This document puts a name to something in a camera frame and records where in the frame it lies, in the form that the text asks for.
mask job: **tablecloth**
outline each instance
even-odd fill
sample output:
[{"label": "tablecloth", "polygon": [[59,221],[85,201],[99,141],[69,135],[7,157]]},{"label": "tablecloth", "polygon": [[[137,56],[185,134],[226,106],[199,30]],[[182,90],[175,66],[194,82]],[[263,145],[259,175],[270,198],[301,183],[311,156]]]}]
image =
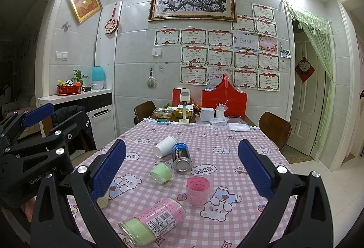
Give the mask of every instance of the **tablecloth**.
[{"label": "tablecloth", "polygon": [[[158,163],[165,163],[171,168],[172,155],[157,158],[152,149],[168,135],[188,145],[193,168],[185,174],[174,172],[175,176],[171,181],[159,185],[152,180],[149,173]],[[103,212],[130,248],[134,246],[123,235],[118,223],[168,197],[177,200],[185,208],[187,216],[183,222],[150,244],[150,247],[235,248],[254,225],[267,203],[257,192],[238,158],[237,147],[244,138],[259,153],[267,155],[274,164],[282,164],[292,171],[277,146],[260,130],[233,132],[227,128],[198,125],[157,125],[156,122],[144,120],[119,138],[126,143],[127,157],[110,185],[109,204]],[[97,151],[82,165],[90,165],[97,155],[109,150],[113,142]],[[191,175],[209,177],[214,184],[210,197],[217,197],[219,200],[224,198],[226,203],[223,201],[214,208],[211,208],[209,201],[201,207],[190,206],[186,201],[185,183]],[[290,198],[272,240],[282,236],[295,201],[294,197]],[[92,241],[74,197],[69,196],[69,203],[82,236]]]}]

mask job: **certificate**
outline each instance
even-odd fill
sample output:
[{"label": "certificate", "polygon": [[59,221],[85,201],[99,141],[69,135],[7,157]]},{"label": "certificate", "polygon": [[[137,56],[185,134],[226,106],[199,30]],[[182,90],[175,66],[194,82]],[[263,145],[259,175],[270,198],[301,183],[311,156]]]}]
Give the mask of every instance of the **certificate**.
[{"label": "certificate", "polygon": [[277,53],[259,52],[258,68],[279,71],[279,56]]},{"label": "certificate", "polygon": [[256,89],[257,88],[257,71],[256,70],[234,69],[233,86],[249,88],[249,89]]},{"label": "certificate", "polygon": [[258,49],[258,36],[250,33],[234,32],[234,48]]},{"label": "certificate", "polygon": [[179,45],[179,29],[156,30],[154,46],[160,45]]},{"label": "certificate", "polygon": [[265,20],[274,21],[273,8],[253,3],[252,7],[253,7],[253,16],[255,18],[262,18]]},{"label": "certificate", "polygon": [[181,45],[206,45],[205,29],[181,29]]},{"label": "certificate", "polygon": [[206,66],[207,47],[182,46],[181,65]]},{"label": "certificate", "polygon": [[258,53],[251,51],[234,50],[234,67],[256,69],[258,66]]},{"label": "certificate", "polygon": [[259,50],[277,52],[277,39],[272,37],[267,37],[265,35],[260,35]]},{"label": "certificate", "polygon": [[207,68],[202,66],[181,66],[181,84],[206,85]]},{"label": "certificate", "polygon": [[207,68],[207,84],[216,86],[221,83],[223,74],[226,73],[229,82],[233,82],[233,69],[222,66],[209,66]]},{"label": "certificate", "polygon": [[233,49],[209,48],[207,55],[209,66],[233,67]]},{"label": "certificate", "polygon": [[279,91],[279,73],[258,71],[258,90]]},{"label": "certificate", "polygon": [[209,30],[207,32],[207,41],[209,46],[233,47],[233,33],[222,30]]},{"label": "certificate", "polygon": [[275,22],[269,22],[267,20],[256,19],[255,29],[257,33],[262,35],[269,35],[271,37],[277,37],[277,24]]},{"label": "certificate", "polygon": [[253,17],[236,15],[236,22],[232,23],[231,30],[245,31],[248,33],[255,33],[255,23]]}]

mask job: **white countertop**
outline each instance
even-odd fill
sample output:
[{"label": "white countertop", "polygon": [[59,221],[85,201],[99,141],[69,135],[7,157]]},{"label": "white countertop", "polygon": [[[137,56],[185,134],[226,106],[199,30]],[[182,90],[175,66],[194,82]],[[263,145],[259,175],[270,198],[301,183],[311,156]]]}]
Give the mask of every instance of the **white countertop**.
[{"label": "white countertop", "polygon": [[91,97],[91,96],[96,96],[96,95],[101,95],[101,94],[106,94],[106,93],[111,93],[111,92],[112,92],[112,89],[100,89],[100,90],[91,90],[88,92],[81,92],[81,94],[76,94],[76,95],[67,95],[67,96],[51,95],[51,96],[38,98],[38,100],[39,100],[40,105],[45,105],[47,103],[59,104],[59,103],[65,103],[67,101],[82,99],[82,98],[86,98],[86,97]]}]

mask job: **pink measuring cup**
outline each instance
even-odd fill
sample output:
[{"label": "pink measuring cup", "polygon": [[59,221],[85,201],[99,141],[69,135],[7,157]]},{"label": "pink measuring cup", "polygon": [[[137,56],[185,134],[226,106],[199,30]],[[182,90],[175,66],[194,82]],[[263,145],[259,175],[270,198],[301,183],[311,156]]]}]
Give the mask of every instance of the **pink measuring cup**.
[{"label": "pink measuring cup", "polygon": [[212,190],[212,181],[206,177],[192,176],[186,181],[187,202],[192,206],[202,206]]}]

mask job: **door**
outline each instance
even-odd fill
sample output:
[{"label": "door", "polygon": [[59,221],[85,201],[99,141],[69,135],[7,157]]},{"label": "door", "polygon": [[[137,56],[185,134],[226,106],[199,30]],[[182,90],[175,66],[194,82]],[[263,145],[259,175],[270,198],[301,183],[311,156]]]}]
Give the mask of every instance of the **door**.
[{"label": "door", "polygon": [[325,70],[305,33],[294,34],[296,66],[303,56],[315,69],[314,73],[302,82],[296,74],[290,123],[292,132],[287,144],[306,155],[310,155],[319,128],[325,93]]},{"label": "door", "polygon": [[112,110],[111,104],[88,112],[97,149],[101,149],[116,138]]}]

